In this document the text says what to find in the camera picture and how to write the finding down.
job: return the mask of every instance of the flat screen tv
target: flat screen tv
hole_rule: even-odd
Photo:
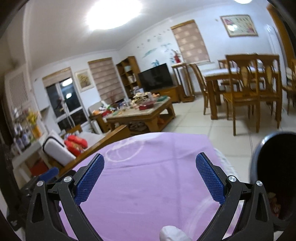
[[[173,80],[166,64],[156,66],[138,74],[144,91],[173,86]]]

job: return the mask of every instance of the wooden bookshelf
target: wooden bookshelf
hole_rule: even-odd
[[[130,66],[131,69],[128,71],[125,71],[125,67],[127,66]],[[138,77],[138,73],[140,73],[140,69],[135,56],[127,57],[126,59],[122,60],[120,63],[116,64],[116,67],[118,69],[118,73],[124,85],[124,89],[126,91],[127,96],[129,98],[132,98],[133,93],[131,93],[131,91],[133,90],[133,88],[136,86],[139,86],[141,88],[141,83]],[[128,77],[133,76],[133,74],[135,74],[136,81],[133,83],[130,83],[128,80]]]

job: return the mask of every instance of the roller blind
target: roller blind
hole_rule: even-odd
[[[71,68],[65,68],[42,78],[44,87],[51,86],[65,79],[72,78]]]
[[[98,59],[88,64],[102,100],[112,104],[124,98],[112,58]]]
[[[210,61],[205,43],[194,20],[171,27],[185,63]]]

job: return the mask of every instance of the ceiling light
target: ceiling light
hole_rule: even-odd
[[[92,30],[112,29],[137,17],[140,10],[138,0],[100,0],[91,8],[86,20]]]
[[[241,3],[241,4],[247,4],[247,3],[252,2],[252,0],[235,0],[235,1],[238,3]]]
[[[62,83],[62,86],[67,86],[67,85],[70,85],[70,84],[72,84],[72,82],[73,82],[73,80],[70,78],[70,79],[67,79],[67,80],[65,80],[63,83]]]
[[[72,94],[71,94],[71,93],[68,93],[68,94],[66,95],[66,99],[69,99],[71,96],[72,96]]]

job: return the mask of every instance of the black circular object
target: black circular object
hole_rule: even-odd
[[[289,222],[296,208],[296,133],[279,131],[256,147],[250,170],[251,183],[263,182],[267,193],[281,205],[279,221]]]

